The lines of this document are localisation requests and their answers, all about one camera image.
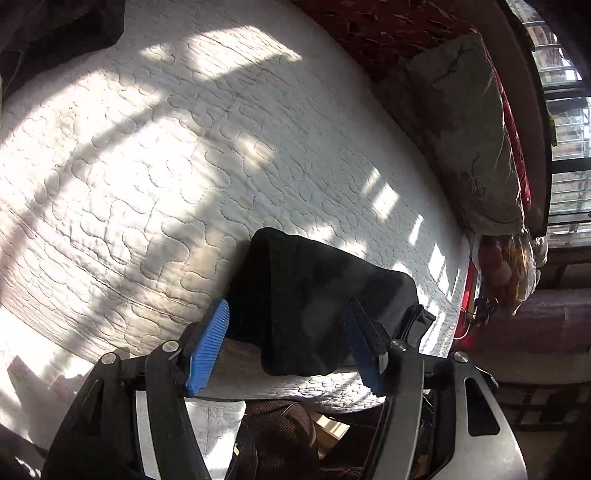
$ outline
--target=window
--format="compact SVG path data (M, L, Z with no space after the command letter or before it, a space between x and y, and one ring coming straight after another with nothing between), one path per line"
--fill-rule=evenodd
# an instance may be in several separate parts
M524 0L506 0L529 33L556 129L547 240L551 248L591 245L591 90L560 39Z

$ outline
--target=black fabric pouch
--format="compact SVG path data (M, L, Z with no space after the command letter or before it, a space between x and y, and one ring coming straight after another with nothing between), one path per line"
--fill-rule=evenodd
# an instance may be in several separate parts
M0 98L38 73L114 45L124 25L125 0L0 0Z
M392 338L415 347L430 325L408 275L263 228L230 282L226 336L259 346L262 367L270 375L326 375L348 364L341 315L352 297Z

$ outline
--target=gray pillow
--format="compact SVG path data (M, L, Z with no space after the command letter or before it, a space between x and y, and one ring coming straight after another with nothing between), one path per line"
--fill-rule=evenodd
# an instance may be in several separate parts
M439 176L464 230L523 230L501 96L479 34L400 63L374 86L374 94Z

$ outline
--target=screw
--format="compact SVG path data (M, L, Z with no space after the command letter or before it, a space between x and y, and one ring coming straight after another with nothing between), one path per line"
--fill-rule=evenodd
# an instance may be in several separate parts
M408 348L408 345L403 340L392 340L392 343L390 345L401 349L403 352L405 352Z
M117 360L117 355L115 355L114 353L106 353L100 359L100 361L105 365L115 363L115 360Z
M169 340L162 346L165 352L176 352L178 350L178 342L176 340Z
M466 364L470 360L470 358L464 352L455 352L453 354L453 359L459 364Z

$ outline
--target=bed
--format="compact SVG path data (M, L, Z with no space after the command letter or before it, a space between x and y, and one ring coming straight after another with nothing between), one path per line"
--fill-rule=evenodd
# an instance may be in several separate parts
M177 337L263 226L409 273L437 316L421 349L446 355L467 240L361 68L288 2L129 0L125 15L113 47L2 106L0 300L56 346L44 381L68 352L95 362ZM203 395L380 402L356 374L266 376L230 341Z

